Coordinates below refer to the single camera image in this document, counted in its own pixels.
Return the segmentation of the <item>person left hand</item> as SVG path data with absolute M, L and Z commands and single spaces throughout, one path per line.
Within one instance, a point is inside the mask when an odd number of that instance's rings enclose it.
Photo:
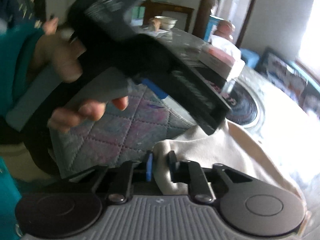
M 52 63 L 58 76 L 66 83 L 76 81 L 82 74 L 77 58 L 85 52 L 79 41 L 68 43 L 56 33 L 59 19 L 52 18 L 42 25 L 44 35 L 38 40 L 30 68 L 35 70 Z M 62 133 L 78 126 L 84 120 L 98 121 L 105 113 L 106 103 L 88 99 L 77 111 L 57 108 L 48 120 L 48 126 Z

